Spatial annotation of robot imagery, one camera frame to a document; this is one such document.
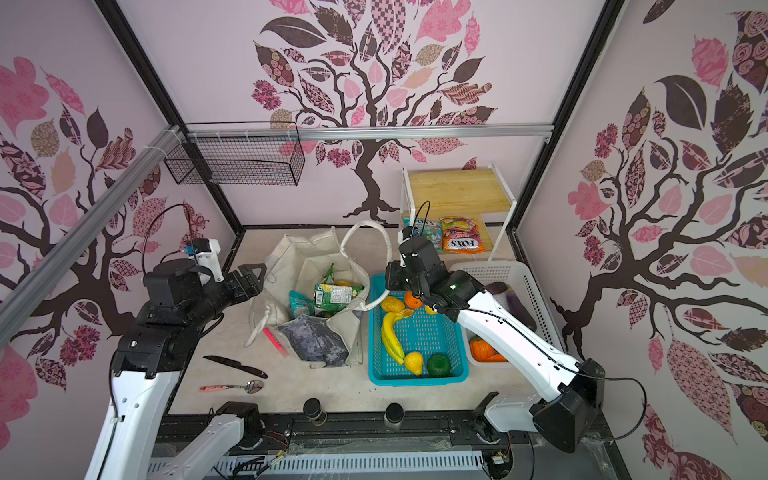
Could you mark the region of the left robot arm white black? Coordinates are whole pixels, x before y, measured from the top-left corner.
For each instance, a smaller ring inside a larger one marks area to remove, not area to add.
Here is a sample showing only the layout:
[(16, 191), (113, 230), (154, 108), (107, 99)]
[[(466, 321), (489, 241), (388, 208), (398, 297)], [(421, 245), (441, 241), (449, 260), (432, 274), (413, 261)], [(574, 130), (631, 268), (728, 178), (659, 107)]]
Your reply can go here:
[(149, 299), (112, 356), (109, 406), (87, 478), (148, 478), (161, 421), (200, 340), (227, 308), (262, 292), (266, 272), (262, 263), (244, 264), (217, 277), (178, 259), (144, 276)]

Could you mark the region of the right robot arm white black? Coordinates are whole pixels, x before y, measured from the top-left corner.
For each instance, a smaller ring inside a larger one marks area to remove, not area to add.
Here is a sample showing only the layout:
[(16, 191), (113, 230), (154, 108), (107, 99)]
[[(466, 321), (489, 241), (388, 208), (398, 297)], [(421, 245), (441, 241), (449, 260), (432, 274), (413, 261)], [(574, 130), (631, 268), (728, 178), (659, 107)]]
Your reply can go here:
[(388, 263), (386, 282), (407, 291), (425, 305), (495, 348), (535, 388), (539, 400), (503, 425), (495, 413), (524, 409), (503, 407), (500, 398), (487, 403), (482, 416), (498, 432), (535, 431), (552, 446), (573, 453), (597, 418), (604, 400), (605, 370), (592, 359), (577, 360), (535, 334), (508, 312), (471, 274), (450, 271), (432, 242), (413, 236), (407, 227), (398, 235), (399, 258)]

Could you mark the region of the cream canvas grocery bag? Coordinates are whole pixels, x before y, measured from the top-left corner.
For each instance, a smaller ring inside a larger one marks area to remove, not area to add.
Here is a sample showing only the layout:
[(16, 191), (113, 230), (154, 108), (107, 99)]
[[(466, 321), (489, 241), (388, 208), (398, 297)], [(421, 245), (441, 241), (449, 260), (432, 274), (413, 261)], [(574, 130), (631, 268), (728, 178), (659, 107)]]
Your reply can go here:
[[(372, 229), (383, 238), (385, 264), (393, 260), (393, 247), (387, 229), (376, 221), (360, 221), (339, 238), (335, 228), (312, 237), (284, 235), (265, 260), (267, 267), (263, 292), (249, 301), (249, 334), (243, 341), (250, 347), (263, 329), (271, 329), (288, 356), (311, 368), (352, 367), (363, 363), (361, 322), (390, 295), (388, 289), (373, 292), (369, 273), (349, 253), (349, 242), (359, 230)], [(289, 292), (298, 291), (314, 300), (315, 285), (334, 264), (335, 284), (362, 286), (363, 291), (343, 311), (329, 315), (291, 318)]]

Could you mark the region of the wrinkled yellow fruit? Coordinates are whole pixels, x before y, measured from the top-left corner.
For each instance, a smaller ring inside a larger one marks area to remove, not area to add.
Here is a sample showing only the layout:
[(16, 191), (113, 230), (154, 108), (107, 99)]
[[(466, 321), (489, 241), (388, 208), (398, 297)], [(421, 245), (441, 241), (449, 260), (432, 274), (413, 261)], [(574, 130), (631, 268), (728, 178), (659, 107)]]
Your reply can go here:
[(379, 306), (387, 313), (400, 313), (406, 309), (405, 303), (394, 296), (387, 296)]

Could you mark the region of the green yellow snack bag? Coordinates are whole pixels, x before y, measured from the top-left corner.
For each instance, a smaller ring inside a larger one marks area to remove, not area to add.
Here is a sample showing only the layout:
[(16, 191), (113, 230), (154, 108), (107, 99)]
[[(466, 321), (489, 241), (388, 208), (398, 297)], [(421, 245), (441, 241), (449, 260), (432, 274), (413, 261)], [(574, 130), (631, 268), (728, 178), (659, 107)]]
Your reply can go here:
[(334, 264), (331, 264), (319, 281), (322, 285), (335, 285)]
[(362, 291), (362, 286), (348, 283), (317, 283), (314, 291), (315, 311), (335, 315), (343, 311)]

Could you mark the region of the teal snack bag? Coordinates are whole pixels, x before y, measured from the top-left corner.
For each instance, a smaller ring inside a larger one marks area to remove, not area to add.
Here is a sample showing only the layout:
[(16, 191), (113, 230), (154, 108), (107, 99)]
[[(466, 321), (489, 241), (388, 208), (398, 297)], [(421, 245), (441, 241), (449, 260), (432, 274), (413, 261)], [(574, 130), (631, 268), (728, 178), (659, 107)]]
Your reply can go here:
[(289, 307), (292, 319), (316, 315), (314, 300), (295, 290), (289, 292)]

